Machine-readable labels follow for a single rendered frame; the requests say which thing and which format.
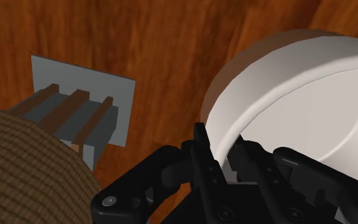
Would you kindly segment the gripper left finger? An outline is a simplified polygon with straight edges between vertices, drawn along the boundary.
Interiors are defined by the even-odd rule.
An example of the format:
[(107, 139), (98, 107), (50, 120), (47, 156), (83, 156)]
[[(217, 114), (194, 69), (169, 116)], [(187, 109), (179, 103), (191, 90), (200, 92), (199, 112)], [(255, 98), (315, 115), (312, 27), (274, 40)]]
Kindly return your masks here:
[(205, 125), (180, 148), (162, 146), (91, 201), (93, 224), (146, 224), (183, 183), (191, 192), (160, 224), (227, 224), (227, 183), (210, 150)]

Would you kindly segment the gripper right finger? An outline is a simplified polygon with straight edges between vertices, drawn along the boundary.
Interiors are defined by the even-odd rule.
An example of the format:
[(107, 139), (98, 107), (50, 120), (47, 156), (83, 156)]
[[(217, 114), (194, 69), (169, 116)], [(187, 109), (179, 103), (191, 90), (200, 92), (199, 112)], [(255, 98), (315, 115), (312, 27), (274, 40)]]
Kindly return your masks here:
[(254, 182), (257, 224), (358, 224), (358, 180), (287, 147), (269, 153), (238, 137), (228, 153), (239, 182)]

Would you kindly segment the white bowl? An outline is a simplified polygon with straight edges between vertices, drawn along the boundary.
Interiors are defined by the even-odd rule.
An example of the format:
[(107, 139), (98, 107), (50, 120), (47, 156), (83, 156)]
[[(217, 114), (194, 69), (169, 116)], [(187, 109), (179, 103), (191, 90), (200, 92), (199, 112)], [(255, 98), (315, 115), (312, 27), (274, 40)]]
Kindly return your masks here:
[(212, 80), (201, 112), (225, 178), (237, 137), (285, 146), (358, 180), (358, 38), (291, 30), (239, 52)]

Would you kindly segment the grey rack with brown slats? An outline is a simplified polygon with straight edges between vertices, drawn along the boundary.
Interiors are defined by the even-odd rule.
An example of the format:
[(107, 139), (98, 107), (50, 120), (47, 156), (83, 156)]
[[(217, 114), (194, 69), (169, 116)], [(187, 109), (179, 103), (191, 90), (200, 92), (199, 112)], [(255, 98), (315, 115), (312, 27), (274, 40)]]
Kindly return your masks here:
[(135, 80), (33, 55), (34, 93), (9, 109), (77, 151), (90, 170), (107, 144), (125, 146)]

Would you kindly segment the brown woven basket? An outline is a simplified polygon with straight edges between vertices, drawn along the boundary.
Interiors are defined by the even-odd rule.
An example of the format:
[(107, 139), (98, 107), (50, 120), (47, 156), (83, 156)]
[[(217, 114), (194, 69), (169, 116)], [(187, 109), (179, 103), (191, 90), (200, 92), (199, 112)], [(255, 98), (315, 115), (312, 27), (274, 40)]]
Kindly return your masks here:
[(78, 153), (0, 110), (0, 224), (93, 224), (100, 189)]

